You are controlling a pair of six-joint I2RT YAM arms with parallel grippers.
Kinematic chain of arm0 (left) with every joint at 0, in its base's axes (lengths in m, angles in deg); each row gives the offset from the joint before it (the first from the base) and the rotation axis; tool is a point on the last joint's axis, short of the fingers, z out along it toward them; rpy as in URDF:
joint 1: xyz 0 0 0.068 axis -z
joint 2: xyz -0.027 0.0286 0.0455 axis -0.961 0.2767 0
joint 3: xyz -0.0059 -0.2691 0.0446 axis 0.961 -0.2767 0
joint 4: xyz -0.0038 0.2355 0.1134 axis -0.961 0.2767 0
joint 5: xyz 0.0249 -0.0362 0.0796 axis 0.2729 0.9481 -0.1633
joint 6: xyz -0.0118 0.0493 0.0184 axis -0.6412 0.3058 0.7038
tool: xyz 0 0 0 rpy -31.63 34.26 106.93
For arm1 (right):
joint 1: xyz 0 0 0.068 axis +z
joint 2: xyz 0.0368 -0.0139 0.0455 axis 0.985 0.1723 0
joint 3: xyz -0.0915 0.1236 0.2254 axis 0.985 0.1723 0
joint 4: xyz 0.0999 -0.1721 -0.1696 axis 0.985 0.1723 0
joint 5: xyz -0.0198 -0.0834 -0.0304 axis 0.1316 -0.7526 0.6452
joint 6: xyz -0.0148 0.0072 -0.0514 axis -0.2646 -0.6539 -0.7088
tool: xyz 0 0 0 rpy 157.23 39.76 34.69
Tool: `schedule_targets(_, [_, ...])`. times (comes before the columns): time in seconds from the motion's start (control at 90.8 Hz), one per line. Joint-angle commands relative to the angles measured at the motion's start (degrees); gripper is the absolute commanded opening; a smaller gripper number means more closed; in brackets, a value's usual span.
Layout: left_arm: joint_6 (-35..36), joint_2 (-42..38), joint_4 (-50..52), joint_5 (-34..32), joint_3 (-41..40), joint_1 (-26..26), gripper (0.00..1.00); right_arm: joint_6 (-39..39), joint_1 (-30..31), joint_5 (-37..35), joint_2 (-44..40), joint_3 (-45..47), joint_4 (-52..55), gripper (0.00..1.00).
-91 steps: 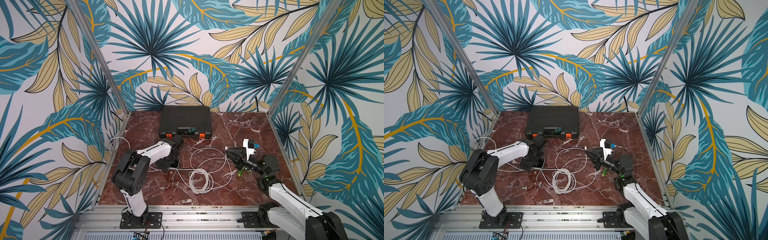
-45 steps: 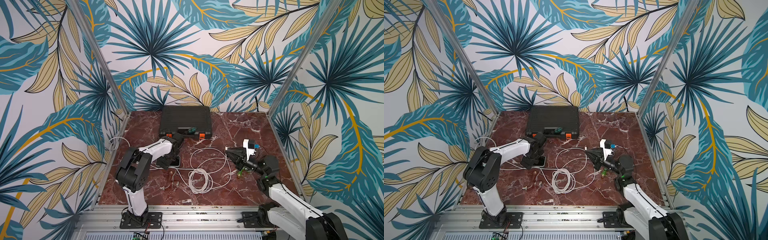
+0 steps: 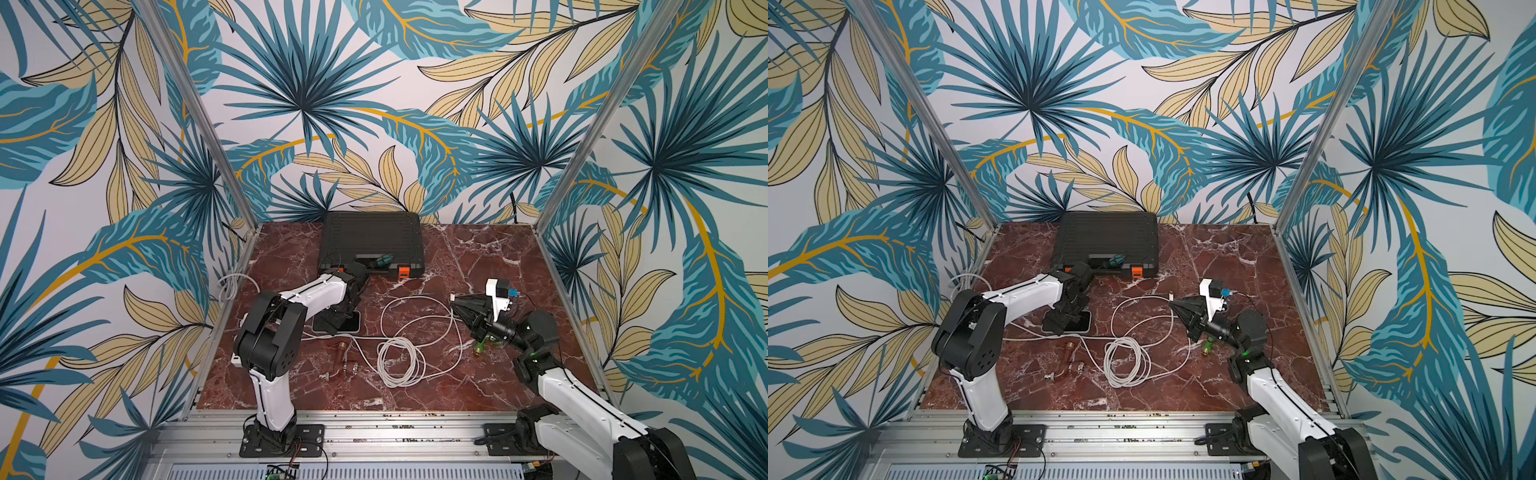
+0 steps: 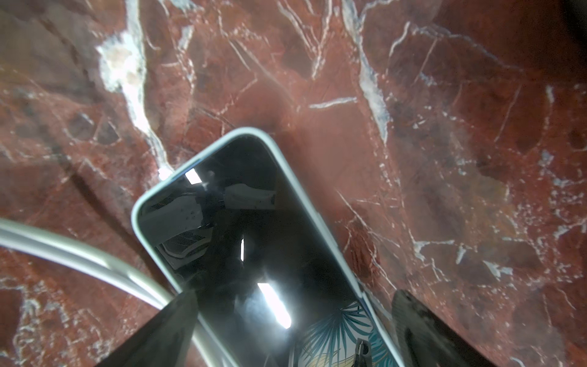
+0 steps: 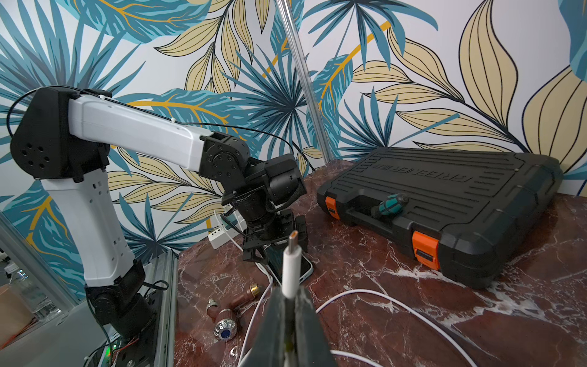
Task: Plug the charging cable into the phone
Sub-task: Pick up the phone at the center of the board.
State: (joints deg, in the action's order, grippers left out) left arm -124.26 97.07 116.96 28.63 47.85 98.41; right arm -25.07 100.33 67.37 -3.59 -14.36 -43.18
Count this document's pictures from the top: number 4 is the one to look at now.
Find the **smartphone with pink case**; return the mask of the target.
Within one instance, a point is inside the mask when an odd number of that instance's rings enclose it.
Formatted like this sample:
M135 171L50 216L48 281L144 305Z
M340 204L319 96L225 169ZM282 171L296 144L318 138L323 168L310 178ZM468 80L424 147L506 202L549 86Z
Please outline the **smartphone with pink case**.
M398 348L275 141L238 128L135 203L131 224L197 295L210 366L401 366Z

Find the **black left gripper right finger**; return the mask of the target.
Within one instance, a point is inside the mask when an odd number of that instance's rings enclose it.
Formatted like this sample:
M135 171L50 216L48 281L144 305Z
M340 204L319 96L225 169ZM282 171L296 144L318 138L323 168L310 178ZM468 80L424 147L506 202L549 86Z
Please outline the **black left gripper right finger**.
M406 366L495 366L410 292L395 292L391 314Z

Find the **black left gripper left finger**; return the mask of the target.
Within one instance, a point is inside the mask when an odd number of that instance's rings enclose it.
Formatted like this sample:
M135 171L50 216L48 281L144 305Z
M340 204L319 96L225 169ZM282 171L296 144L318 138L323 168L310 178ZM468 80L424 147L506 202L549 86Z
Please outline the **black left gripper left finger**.
M184 291L99 366L183 366L197 324L195 291Z

